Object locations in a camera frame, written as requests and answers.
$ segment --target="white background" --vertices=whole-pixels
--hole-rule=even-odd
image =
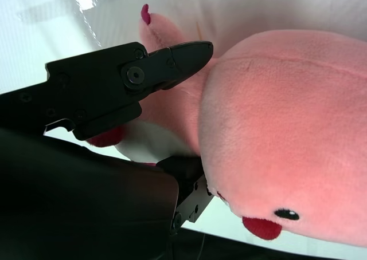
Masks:
[[[131,41],[143,4],[171,18],[190,40],[214,42],[219,56],[251,34],[270,29],[331,30],[367,41],[365,0],[0,0],[0,93],[46,80],[44,64]],[[56,129],[49,135],[78,142]],[[123,157],[115,148],[93,151]],[[283,232],[254,237],[217,199],[187,228],[259,246],[339,259],[367,259],[367,249]]]

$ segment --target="plush toy mouth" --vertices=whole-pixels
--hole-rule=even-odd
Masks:
[[[265,219],[242,217],[242,223],[249,232],[264,240],[274,240],[282,231],[281,225]]]

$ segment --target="stuffed animal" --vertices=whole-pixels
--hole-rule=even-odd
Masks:
[[[149,52],[188,41],[147,5],[140,36]],[[169,154],[200,155],[210,192],[258,237],[287,230],[367,246],[367,43],[324,31],[259,33],[140,103],[125,136],[118,128],[89,142],[118,143],[141,161],[129,156],[134,143],[167,148],[173,135],[181,148]]]

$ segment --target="black cable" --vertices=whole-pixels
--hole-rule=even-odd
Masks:
[[[200,260],[201,258],[202,249],[204,248],[204,241],[205,241],[205,233],[202,236],[201,248],[200,248],[199,255],[197,256],[196,260]]]

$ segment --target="black eye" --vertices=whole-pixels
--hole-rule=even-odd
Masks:
[[[289,219],[289,220],[299,220],[299,215],[293,210],[277,210],[274,214],[278,217]]]

